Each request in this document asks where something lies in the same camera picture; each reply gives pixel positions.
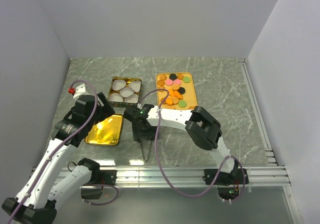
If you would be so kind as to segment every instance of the empty gold tray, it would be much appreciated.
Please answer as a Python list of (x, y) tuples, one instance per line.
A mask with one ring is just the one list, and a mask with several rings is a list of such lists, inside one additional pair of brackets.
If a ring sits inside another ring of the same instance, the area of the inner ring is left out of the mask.
[(122, 122), (122, 115), (112, 115), (94, 125), (84, 141), (93, 145), (117, 145), (120, 139)]

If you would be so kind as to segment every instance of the black disc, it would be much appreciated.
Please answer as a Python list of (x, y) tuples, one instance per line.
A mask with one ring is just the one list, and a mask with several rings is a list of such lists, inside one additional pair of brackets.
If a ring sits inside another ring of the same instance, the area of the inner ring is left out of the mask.
[(171, 79), (172, 81), (173, 80), (176, 80), (178, 77), (177, 77), (177, 75), (176, 74), (170, 74), (169, 75), (169, 79)]
[(186, 92), (186, 89), (184, 87), (180, 87), (180, 89), (178, 89), (178, 92), (183, 95)]

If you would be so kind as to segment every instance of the gray marble surface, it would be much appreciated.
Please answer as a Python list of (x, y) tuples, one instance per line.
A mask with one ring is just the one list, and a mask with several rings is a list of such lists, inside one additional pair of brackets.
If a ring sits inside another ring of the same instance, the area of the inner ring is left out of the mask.
[[(108, 94), (113, 76), (142, 78), (142, 95), (156, 88), (156, 74), (190, 72), (193, 77), (198, 104), (203, 106), (221, 124), (228, 149), (246, 165), (268, 164), (241, 66), (236, 58), (74, 58), (66, 77), (54, 124), (60, 121), (74, 105), (68, 94), (73, 80), (86, 79), (96, 91)], [(145, 103), (157, 104), (156, 94)], [(116, 107), (116, 113), (124, 108)], [(90, 158), (102, 165), (129, 165), (143, 163), (140, 145), (133, 142), (131, 123), (123, 121), (117, 146), (80, 144), (70, 161)], [(213, 164), (211, 156), (199, 149), (184, 131), (162, 128), (159, 139), (160, 159), (164, 165)], [(149, 143), (144, 143), (145, 151)], [(156, 165), (152, 147), (146, 165)]]

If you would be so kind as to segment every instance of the pink disc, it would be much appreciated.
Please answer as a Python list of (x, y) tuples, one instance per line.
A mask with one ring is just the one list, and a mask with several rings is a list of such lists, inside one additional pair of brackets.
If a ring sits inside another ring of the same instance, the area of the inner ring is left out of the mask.
[(180, 79), (176, 79), (173, 82), (175, 85), (180, 85), (181, 84), (181, 80)]
[(171, 79), (167, 79), (166, 81), (165, 81), (165, 83), (166, 83), (166, 85), (172, 85), (174, 82), (171, 80)]

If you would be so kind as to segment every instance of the white wall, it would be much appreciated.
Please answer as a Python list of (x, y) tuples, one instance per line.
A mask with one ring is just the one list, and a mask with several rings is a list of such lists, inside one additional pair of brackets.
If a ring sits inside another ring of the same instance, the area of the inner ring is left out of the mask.
[(0, 204), (44, 152), (68, 63), (37, 0), (0, 0)]
[(273, 149), (305, 223), (319, 223), (320, 0), (279, 0), (248, 61)]
[(277, 0), (40, 0), (70, 57), (247, 57)]

